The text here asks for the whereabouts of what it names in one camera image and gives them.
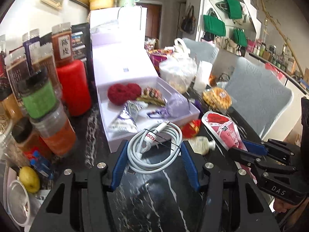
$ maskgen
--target green bag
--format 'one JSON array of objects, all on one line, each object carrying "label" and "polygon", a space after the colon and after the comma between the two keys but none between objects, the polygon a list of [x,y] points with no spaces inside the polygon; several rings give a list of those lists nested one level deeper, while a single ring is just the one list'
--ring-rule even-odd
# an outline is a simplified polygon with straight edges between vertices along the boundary
[{"label": "green bag", "polygon": [[237,0],[225,0],[228,4],[229,19],[241,19],[243,17],[241,12],[240,2]]},{"label": "green bag", "polygon": [[247,39],[243,30],[234,29],[234,42],[240,46],[247,47]]},{"label": "green bag", "polygon": [[225,23],[211,15],[204,15],[204,28],[206,32],[216,36],[225,36]]}]

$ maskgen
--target red canister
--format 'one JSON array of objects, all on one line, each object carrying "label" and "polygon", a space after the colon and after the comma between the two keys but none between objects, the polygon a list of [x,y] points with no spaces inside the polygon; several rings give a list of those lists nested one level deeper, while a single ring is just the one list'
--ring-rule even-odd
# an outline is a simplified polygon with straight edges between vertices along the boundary
[{"label": "red canister", "polygon": [[91,107],[84,63],[81,60],[57,68],[63,97],[72,116],[79,116]]}]

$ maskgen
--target yellow fruit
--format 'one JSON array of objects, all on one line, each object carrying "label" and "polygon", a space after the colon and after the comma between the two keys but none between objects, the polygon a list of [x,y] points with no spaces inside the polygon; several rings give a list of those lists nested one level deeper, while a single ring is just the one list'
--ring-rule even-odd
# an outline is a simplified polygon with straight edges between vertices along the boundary
[{"label": "yellow fruit", "polygon": [[19,180],[29,193],[34,194],[40,190],[39,176],[31,167],[21,168]]}]

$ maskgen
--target black marble table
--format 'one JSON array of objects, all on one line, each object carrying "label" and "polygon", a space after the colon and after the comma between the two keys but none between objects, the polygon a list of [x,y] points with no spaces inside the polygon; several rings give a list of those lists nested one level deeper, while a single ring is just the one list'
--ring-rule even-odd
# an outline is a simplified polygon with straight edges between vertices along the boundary
[{"label": "black marble table", "polygon": [[[87,173],[98,162],[106,161],[110,154],[104,134],[95,93],[93,106],[83,116],[70,118],[78,137],[74,152],[55,163],[55,179],[63,170],[71,168],[75,173]],[[243,130],[241,134],[252,141],[261,141],[250,126],[233,109],[228,115]],[[200,136],[210,137],[204,126]],[[224,170],[237,170],[235,163],[218,147],[205,156]],[[162,145],[152,148],[143,155],[145,160],[157,163],[165,159],[170,150]],[[108,193],[112,215],[117,231],[194,231],[204,206],[203,195],[195,192],[189,184],[181,157],[162,172],[142,175],[128,172],[128,166],[120,186]]]}]

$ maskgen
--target screw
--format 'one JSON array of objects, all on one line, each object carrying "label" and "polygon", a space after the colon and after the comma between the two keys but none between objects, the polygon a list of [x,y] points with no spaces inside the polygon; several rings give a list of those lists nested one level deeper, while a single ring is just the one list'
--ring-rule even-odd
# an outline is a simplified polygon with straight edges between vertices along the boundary
[{"label": "screw", "polygon": [[240,174],[240,175],[246,175],[246,170],[245,169],[239,169],[238,170],[238,173]]},{"label": "screw", "polygon": [[66,169],[66,170],[64,170],[64,175],[70,175],[71,173],[72,173],[72,169]]},{"label": "screw", "polygon": [[102,168],[106,167],[106,164],[104,162],[100,162],[100,163],[98,163],[97,167],[102,169]]},{"label": "screw", "polygon": [[211,168],[214,167],[214,164],[212,164],[211,162],[207,162],[207,163],[205,164],[205,167],[208,168],[208,169],[211,169]]}]

